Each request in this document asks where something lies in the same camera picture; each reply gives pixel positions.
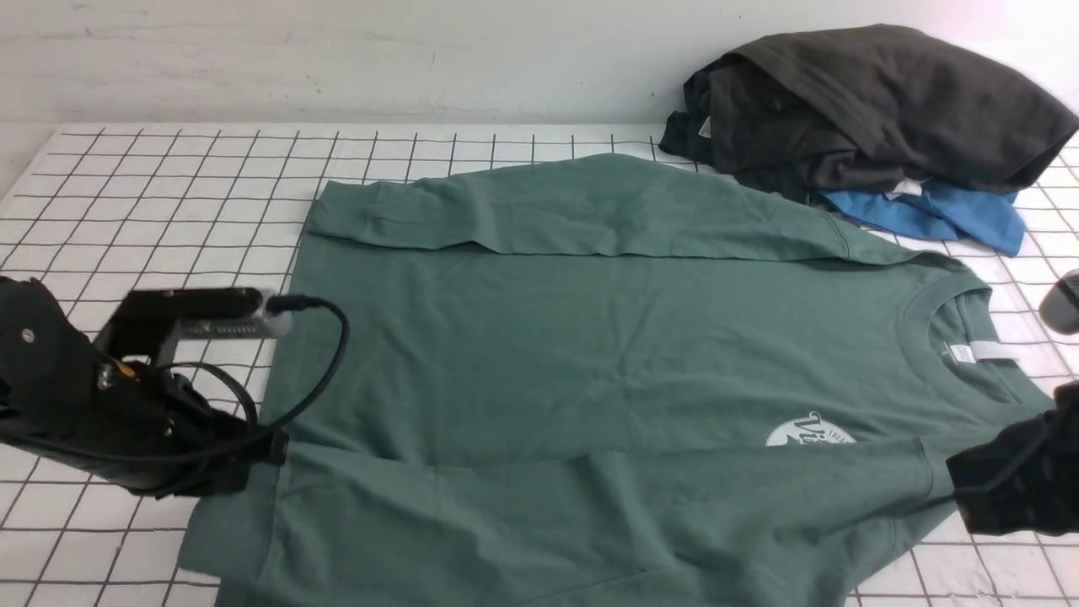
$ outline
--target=white grid mat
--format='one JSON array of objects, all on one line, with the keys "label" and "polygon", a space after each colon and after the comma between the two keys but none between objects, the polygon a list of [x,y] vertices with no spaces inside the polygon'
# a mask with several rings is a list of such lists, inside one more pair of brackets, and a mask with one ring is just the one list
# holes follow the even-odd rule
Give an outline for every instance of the white grid mat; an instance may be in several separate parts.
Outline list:
[{"label": "white grid mat", "polygon": [[[710,171],[660,152],[660,134],[659,126],[66,125],[0,203],[0,272],[43,279],[71,322],[93,335],[135,286],[282,288],[327,179],[411,181],[612,151]],[[1079,373],[1079,337],[1048,332],[1034,313],[1051,284],[1079,267],[1079,147],[1065,149],[1015,206],[1030,233],[1013,259],[967,242],[899,243],[959,257],[993,284],[1001,340],[1048,391]],[[272,349],[185,343],[177,360],[223,365],[260,398]],[[216,383],[199,388],[232,406]],[[209,607],[216,581],[176,568],[193,503],[135,498],[0,446],[0,605]],[[1079,536],[971,538],[953,518],[847,605],[1079,607]]]}]

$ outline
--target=gray object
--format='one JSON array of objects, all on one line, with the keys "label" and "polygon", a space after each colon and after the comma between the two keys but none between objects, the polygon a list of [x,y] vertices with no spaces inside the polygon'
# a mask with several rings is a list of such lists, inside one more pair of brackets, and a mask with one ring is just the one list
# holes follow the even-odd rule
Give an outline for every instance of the gray object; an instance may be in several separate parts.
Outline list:
[{"label": "gray object", "polygon": [[292,329],[291,313],[271,314],[267,301],[277,294],[260,289],[258,309],[238,319],[191,319],[180,321],[181,340],[277,340]]},{"label": "gray object", "polygon": [[1038,308],[1042,322],[1064,335],[1079,333],[1079,270],[1071,270],[1056,280]]}]

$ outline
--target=pile of clothes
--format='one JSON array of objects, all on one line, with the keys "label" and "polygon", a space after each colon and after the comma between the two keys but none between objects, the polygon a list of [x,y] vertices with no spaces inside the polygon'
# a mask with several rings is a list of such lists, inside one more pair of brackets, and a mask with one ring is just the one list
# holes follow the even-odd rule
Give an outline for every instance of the pile of clothes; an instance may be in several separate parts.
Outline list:
[{"label": "pile of clothes", "polygon": [[1079,129],[1017,71],[890,25],[767,36],[683,89],[664,151],[878,229],[1008,254],[1025,231],[1016,192]]}]

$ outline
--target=white circular logo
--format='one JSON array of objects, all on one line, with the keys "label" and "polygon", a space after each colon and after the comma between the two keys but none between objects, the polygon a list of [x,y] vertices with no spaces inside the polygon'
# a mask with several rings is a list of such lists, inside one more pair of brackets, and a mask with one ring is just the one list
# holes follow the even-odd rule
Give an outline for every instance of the white circular logo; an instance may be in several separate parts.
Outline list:
[{"label": "white circular logo", "polygon": [[819,413],[814,412],[809,414],[809,417],[792,419],[773,430],[765,445],[778,447],[780,445],[816,445],[820,443],[841,444],[857,443],[857,441],[845,430],[824,422]]}]

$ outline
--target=clothing tag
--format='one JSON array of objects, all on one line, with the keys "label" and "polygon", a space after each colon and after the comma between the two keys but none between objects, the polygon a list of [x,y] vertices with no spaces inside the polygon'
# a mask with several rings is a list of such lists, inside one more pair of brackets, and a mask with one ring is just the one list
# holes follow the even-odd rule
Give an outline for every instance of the clothing tag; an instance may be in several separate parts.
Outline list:
[{"label": "clothing tag", "polygon": [[974,351],[971,350],[970,346],[966,344],[956,344],[955,346],[948,346],[948,351],[952,353],[952,358],[955,359],[957,363],[976,363],[978,359],[974,358]]},{"label": "clothing tag", "polygon": [[1017,361],[1011,348],[997,342],[971,342],[970,351],[979,361]]},{"label": "clothing tag", "polygon": [[921,183],[925,183],[927,179],[903,179],[902,181],[896,183],[890,192],[885,192],[884,196],[888,199],[896,199],[903,194],[911,195],[921,195]]}]

